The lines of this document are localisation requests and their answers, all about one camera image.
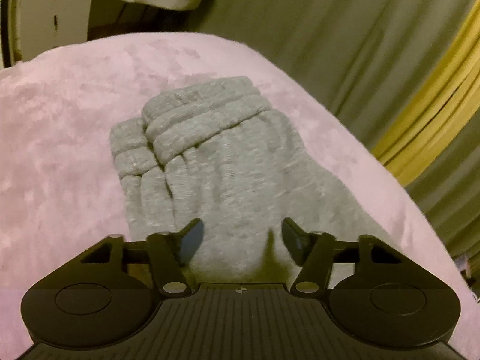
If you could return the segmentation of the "grey knit pants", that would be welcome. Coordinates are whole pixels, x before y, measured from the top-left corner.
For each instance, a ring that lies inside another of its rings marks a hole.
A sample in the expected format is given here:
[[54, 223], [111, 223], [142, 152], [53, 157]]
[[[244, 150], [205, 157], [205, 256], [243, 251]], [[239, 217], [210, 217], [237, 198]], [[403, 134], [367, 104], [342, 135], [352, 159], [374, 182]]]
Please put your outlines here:
[[184, 270], [196, 281], [292, 283], [299, 267], [281, 238], [286, 218], [341, 241], [391, 243], [247, 77], [162, 93], [115, 125], [110, 142], [134, 240], [202, 220]]

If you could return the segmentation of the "pink fleece blanket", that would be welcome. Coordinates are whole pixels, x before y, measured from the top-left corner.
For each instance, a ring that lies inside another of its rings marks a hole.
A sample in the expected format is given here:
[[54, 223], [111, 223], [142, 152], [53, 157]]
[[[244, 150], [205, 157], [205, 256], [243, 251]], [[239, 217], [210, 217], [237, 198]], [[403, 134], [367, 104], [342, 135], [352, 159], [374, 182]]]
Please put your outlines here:
[[32, 344], [20, 316], [31, 285], [128, 226], [112, 163], [112, 125], [162, 91], [249, 77], [413, 259], [461, 302], [450, 343], [479, 357], [479, 304], [396, 179], [314, 97], [248, 46], [202, 33], [133, 33], [47, 51], [1, 71], [1, 357]]

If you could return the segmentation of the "yellow curtain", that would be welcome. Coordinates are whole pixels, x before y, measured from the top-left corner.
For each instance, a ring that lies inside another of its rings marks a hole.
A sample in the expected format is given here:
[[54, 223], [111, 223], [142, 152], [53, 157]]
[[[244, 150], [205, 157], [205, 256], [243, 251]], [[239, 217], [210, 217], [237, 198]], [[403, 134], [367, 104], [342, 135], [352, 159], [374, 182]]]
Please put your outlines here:
[[373, 156], [402, 186], [416, 180], [479, 110], [479, 2]]

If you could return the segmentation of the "olive green curtain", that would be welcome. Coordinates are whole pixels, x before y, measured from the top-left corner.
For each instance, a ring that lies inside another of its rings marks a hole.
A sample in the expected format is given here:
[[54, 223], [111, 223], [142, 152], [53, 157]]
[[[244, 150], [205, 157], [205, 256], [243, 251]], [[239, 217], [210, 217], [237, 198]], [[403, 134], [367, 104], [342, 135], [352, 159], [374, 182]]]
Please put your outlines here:
[[[191, 30], [257, 50], [369, 150], [393, 125], [479, 0], [203, 0]], [[404, 186], [454, 257], [479, 265], [479, 110]]]

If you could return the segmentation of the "white cabinet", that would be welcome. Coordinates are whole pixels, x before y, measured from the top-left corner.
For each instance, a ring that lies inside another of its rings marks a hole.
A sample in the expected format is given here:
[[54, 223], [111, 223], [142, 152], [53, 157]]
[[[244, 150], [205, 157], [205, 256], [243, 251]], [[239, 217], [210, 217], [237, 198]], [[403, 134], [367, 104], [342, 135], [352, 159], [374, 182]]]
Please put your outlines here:
[[34, 59], [87, 41], [92, 0], [19, 0], [19, 52]]

